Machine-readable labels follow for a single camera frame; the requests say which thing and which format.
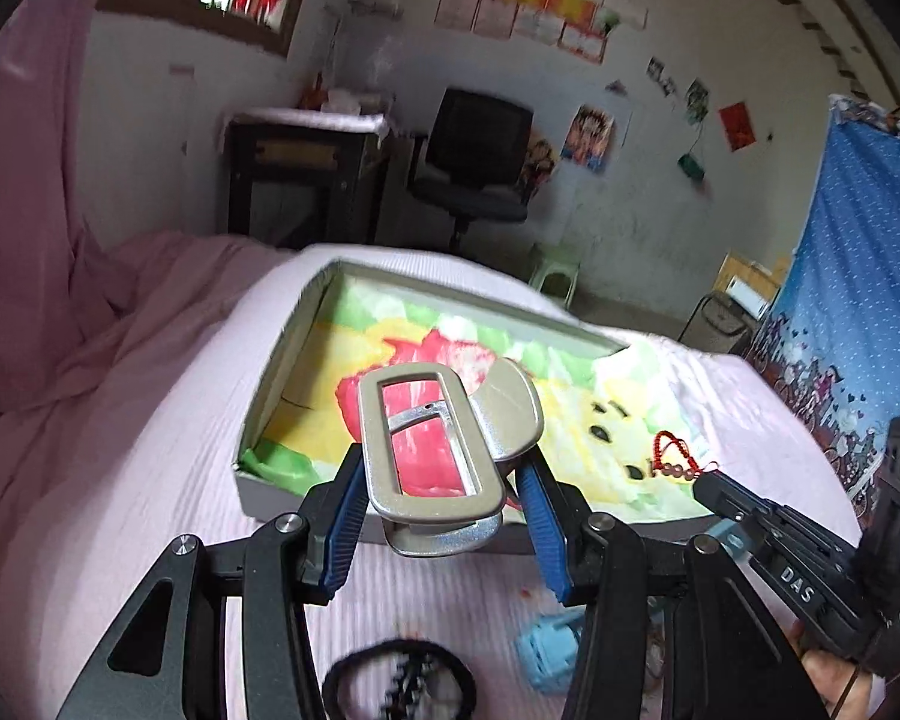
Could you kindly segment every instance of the silver bolt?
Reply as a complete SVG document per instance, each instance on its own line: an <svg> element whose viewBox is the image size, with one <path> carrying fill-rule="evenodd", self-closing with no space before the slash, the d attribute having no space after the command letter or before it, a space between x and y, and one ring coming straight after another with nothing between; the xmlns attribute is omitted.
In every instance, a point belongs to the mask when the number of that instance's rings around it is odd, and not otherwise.
<svg viewBox="0 0 900 720"><path fill-rule="evenodd" d="M720 542L713 536L703 533L701 536L693 539L693 548L701 555L716 555L720 549Z"/></svg>
<svg viewBox="0 0 900 720"><path fill-rule="evenodd" d="M617 524L617 521L606 512L596 512L595 514L591 514L590 517L586 520L586 524L589 525L595 531L612 531L613 526Z"/></svg>
<svg viewBox="0 0 900 720"><path fill-rule="evenodd" d="M188 533L186 536L177 536L173 540L173 552L176 555L189 555L194 549L197 549L196 536L191 536Z"/></svg>
<svg viewBox="0 0 900 720"><path fill-rule="evenodd" d="M276 521L276 529L280 533L295 533L303 527L303 517L299 514L284 514Z"/></svg>

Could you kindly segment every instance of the window frame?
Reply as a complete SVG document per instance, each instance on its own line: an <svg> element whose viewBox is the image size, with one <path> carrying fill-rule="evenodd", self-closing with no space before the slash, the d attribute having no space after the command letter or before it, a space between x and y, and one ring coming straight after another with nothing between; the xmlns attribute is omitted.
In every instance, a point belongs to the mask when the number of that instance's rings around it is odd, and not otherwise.
<svg viewBox="0 0 900 720"><path fill-rule="evenodd" d="M97 10L103 13L168 20L261 47L266 52L285 58L290 52L302 5L303 0L287 0L280 28L274 30L245 16L207 7L201 0L97 0Z"/></svg>

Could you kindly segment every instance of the curtain with cartoon print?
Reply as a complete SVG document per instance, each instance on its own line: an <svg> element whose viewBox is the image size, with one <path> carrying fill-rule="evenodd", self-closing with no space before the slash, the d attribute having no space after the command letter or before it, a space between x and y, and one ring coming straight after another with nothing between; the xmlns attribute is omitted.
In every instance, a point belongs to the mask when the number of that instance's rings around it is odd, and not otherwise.
<svg viewBox="0 0 900 720"><path fill-rule="evenodd" d="M834 100L793 270L749 354L826 453L862 527L900 415L900 134L885 115Z"/></svg>

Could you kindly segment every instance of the blue rubber grip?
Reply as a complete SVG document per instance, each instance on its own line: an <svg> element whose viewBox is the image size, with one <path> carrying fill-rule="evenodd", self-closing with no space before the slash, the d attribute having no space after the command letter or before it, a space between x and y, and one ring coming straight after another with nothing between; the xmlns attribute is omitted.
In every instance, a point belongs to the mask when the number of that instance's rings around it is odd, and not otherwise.
<svg viewBox="0 0 900 720"><path fill-rule="evenodd" d="M567 542L557 523L550 501L533 466L521 466L516 472L516 490L520 506L530 529L533 552L543 581L564 603L570 595L570 573L567 571Z"/></svg>
<svg viewBox="0 0 900 720"><path fill-rule="evenodd" d="M350 479L350 486L343 496L343 502L324 547L323 577L320 580L320 587L330 595L343 587L350 573L350 564L357 549L360 528L364 525L369 502L367 471L364 464L360 463Z"/></svg>

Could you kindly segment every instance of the bed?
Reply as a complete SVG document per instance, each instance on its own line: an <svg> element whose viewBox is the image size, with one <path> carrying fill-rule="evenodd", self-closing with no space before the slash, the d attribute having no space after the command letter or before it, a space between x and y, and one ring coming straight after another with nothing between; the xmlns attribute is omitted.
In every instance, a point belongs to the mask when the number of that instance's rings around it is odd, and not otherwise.
<svg viewBox="0 0 900 720"><path fill-rule="evenodd" d="M115 256L140 275L137 310L67 362L45 405L0 419L0 693L18 720L55 717L107 625L174 536L215 543L258 526L241 511L231 469L242 420L300 290L328 263L376 266L569 318L508 276L435 254L331 245L288 254L242 239L165 233ZM743 361L596 329L653 345L722 470L859 541L826 458ZM765 597L778 619L790 619ZM429 613L437 605L444 613ZM478 717L542 720L558 717L562 700L524 683L511 640L555 609L532 557L410 562L361 544L337 600L308 610L308 619L321 676L361 646L423 635L473 670ZM237 605L227 624L230 716L240 718ZM372 716L385 689L386 672L357 683L355 716Z"/></svg>

